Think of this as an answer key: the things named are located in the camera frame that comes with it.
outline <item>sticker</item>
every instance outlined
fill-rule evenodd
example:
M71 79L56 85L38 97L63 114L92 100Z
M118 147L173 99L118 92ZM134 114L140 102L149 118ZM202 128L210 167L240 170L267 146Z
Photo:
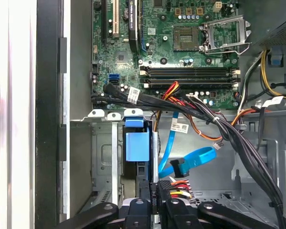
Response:
M283 98L284 96L278 96L278 97L274 97L272 100L267 100L266 102L264 102L263 107L280 104Z
M187 131L189 130L189 125L177 123L177 121L174 122L174 119L173 119L171 130L187 134Z
M132 104L137 104L137 100L140 94L140 90L135 87L130 87L127 101Z
M156 28L148 28L147 35L156 35Z
M215 149L217 149L217 150L219 150L219 149L221 148L221 147L219 146L219 144L217 144L217 143L214 143L213 147L214 147Z

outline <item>red wire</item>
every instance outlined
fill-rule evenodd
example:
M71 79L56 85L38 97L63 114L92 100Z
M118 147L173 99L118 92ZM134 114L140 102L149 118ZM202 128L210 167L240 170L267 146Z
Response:
M187 185L177 185L175 188L179 188L179 187L184 187L187 190L190 190L190 188Z

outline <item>pcie slot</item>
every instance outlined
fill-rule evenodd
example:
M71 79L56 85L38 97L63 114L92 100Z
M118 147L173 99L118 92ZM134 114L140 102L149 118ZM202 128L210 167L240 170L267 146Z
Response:
M113 0L113 37L119 37L119 0Z
M102 13L102 42L103 44L107 45L107 0L102 0L102 8L101 8L101 13Z

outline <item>capacitor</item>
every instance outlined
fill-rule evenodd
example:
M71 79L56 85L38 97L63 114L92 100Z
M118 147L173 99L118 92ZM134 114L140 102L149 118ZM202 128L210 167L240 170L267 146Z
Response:
M184 66L186 66L188 63L189 63L189 60L188 60L188 59L185 59L185 60L183 61L183 65L184 65Z

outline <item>yellow wire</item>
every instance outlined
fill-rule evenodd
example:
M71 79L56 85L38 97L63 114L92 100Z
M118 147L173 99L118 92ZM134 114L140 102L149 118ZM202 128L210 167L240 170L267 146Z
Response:
M185 197L190 197L190 198L192 198L192 195L191 195L191 194L189 194L189 196L187 196L187 195L184 194L184 192L171 192L171 195L183 195L183 196L185 196Z
M264 51L263 55L262 55L262 60L261 60L261 71L262 71L262 79L263 79L263 82L265 84L265 86L267 87L267 89L273 93L274 95L282 95L278 92L275 92L274 90L272 90L272 88L270 87L269 83L268 83L268 80L267 80L267 75L266 75L266 53L267 51Z

